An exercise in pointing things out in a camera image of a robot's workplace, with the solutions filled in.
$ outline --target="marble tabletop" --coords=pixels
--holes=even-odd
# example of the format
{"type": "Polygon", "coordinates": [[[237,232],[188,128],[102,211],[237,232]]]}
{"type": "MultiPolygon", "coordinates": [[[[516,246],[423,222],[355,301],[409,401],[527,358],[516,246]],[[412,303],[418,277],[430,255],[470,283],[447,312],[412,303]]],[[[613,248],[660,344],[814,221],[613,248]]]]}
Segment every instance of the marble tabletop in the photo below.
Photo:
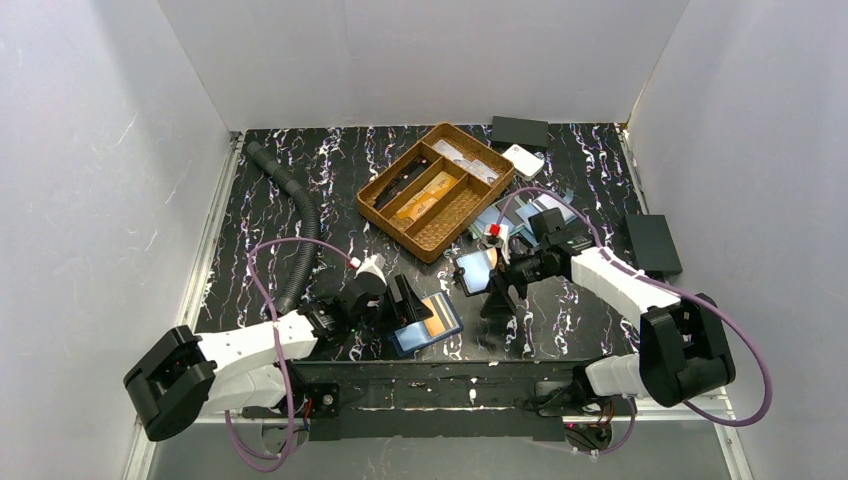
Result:
{"type": "MultiPolygon", "coordinates": [[[[488,144],[489,127],[461,127],[488,144]]],[[[258,141],[276,150],[294,177],[307,185],[318,207],[324,239],[362,258],[381,253],[387,278],[404,273],[423,295],[445,291],[464,330],[419,350],[410,360],[577,360],[602,354],[627,354],[638,347],[635,330],[621,315],[593,294],[564,279],[532,284],[526,302],[518,302],[515,317],[484,319],[479,311],[484,296],[465,297],[452,285],[451,257],[479,248],[468,235],[458,238],[442,258],[426,265],[359,215],[356,192],[421,138],[429,127],[348,127],[251,130],[245,144],[258,141]]],[[[546,165],[533,182],[516,176],[510,190],[536,185],[560,194],[574,191],[572,204],[598,227],[603,240],[623,259],[630,260],[621,231],[627,213],[640,206],[625,163],[615,125],[553,124],[546,165]]],[[[294,236],[300,222],[291,200],[253,165],[239,158],[226,214],[206,284],[195,331],[220,332],[265,320],[262,298],[252,286],[247,252],[256,244],[294,236]]],[[[258,274],[271,292],[286,281],[295,247],[260,253],[258,274]]],[[[350,275],[339,258],[320,254],[307,296],[338,292],[350,275]]],[[[336,361],[396,359],[385,338],[353,332],[343,347],[318,359],[336,361]]]]}

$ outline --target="black corrugated hose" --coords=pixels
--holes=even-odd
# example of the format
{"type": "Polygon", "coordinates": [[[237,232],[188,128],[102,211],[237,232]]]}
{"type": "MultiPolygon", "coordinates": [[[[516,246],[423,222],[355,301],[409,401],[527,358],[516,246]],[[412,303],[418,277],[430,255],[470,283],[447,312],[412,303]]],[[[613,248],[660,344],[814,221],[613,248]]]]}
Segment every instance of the black corrugated hose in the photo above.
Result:
{"type": "MultiPolygon", "coordinates": [[[[318,210],[312,202],[312,197],[309,196],[309,190],[292,178],[291,174],[277,163],[275,156],[268,153],[262,145],[250,142],[250,145],[247,146],[247,154],[259,168],[274,179],[280,189],[285,190],[294,200],[294,206],[300,214],[300,236],[320,238],[321,223],[318,210]]],[[[306,291],[306,283],[312,274],[317,255],[318,246],[314,243],[302,242],[297,247],[297,257],[288,281],[285,282],[280,296],[274,302],[277,307],[277,314],[280,316],[296,309],[300,304],[300,298],[306,291]]]]}

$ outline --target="brown woven tray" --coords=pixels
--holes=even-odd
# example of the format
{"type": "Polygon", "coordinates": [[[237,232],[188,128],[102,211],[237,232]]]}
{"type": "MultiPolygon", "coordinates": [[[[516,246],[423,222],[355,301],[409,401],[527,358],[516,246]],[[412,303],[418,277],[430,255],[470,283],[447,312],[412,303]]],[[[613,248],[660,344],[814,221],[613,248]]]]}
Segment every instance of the brown woven tray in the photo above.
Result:
{"type": "Polygon", "coordinates": [[[415,143],[389,168],[377,175],[356,196],[359,212],[381,230],[425,263],[433,263],[463,230],[491,205],[515,175],[515,168],[491,148],[475,140],[449,123],[441,123],[415,143]],[[467,159],[478,159],[498,173],[491,185],[466,172],[453,161],[442,157],[431,145],[444,139],[467,159]],[[381,210],[374,207],[377,195],[389,182],[418,156],[432,163],[381,210]],[[410,198],[420,192],[439,172],[447,171],[458,179],[456,185],[417,220],[395,216],[410,198]]]}

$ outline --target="metal frame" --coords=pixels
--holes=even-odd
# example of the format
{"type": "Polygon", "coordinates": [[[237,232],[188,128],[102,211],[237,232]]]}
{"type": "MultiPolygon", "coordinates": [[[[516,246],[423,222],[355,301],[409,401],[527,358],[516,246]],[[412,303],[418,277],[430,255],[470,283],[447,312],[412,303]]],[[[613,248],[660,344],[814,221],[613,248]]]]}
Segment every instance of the metal frame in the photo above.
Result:
{"type": "MultiPolygon", "coordinates": [[[[628,142],[627,131],[621,129],[618,125],[616,126],[616,130],[624,151],[628,171],[633,179],[639,204],[642,211],[644,213],[648,213],[648,205],[645,202],[645,196],[642,192],[637,163],[628,142]]],[[[178,325],[188,325],[193,327],[197,321],[199,309],[202,304],[203,291],[209,277],[209,271],[212,267],[217,237],[223,224],[227,201],[230,196],[236,166],[238,165],[243,145],[244,134],[234,133],[230,153],[227,157],[223,171],[221,172],[221,178],[218,182],[218,187],[215,192],[209,217],[207,218],[206,226],[204,227],[197,258],[192,269],[191,278],[181,307],[183,314],[179,318],[178,325]]],[[[727,392],[724,388],[702,395],[696,398],[694,402],[709,413],[729,415],[730,418],[735,418],[733,415],[732,405],[730,404],[730,400],[728,399],[727,392]]],[[[673,408],[665,408],[653,400],[639,400],[636,402],[636,405],[639,410],[639,414],[637,416],[639,421],[673,422],[701,419],[700,416],[683,405],[673,408]]],[[[563,420],[569,423],[587,421],[586,417],[563,417],[563,420]]],[[[234,421],[236,423],[263,424],[269,421],[280,423],[285,420],[248,419],[239,415],[234,418],[234,421]]],[[[627,418],[618,417],[615,421],[626,422],[627,418]]],[[[208,415],[198,418],[197,423],[224,423],[224,417],[221,414],[208,415]]],[[[736,429],[721,425],[715,425],[715,428],[716,437],[721,445],[722,452],[724,453],[724,458],[731,478],[733,480],[748,480],[753,478],[736,429]]],[[[143,427],[136,422],[132,449],[124,472],[124,480],[146,480],[150,473],[155,450],[156,444],[147,440],[143,427]]]]}

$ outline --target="gray floor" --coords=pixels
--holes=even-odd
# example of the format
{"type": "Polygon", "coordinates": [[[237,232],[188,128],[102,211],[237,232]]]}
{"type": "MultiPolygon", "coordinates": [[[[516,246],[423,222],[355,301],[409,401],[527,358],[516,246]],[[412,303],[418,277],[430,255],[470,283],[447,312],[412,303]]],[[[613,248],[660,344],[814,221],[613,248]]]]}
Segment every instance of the gray floor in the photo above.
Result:
{"type": "MultiPolygon", "coordinates": [[[[616,435],[626,426],[616,422],[616,435]]],[[[248,444],[256,425],[240,427],[248,444]]],[[[286,479],[729,479],[706,421],[639,422],[628,444],[593,461],[522,438],[379,438],[306,444],[276,474],[286,479]]],[[[195,424],[156,449],[150,479],[268,478],[242,463],[221,424],[195,424]]]]}

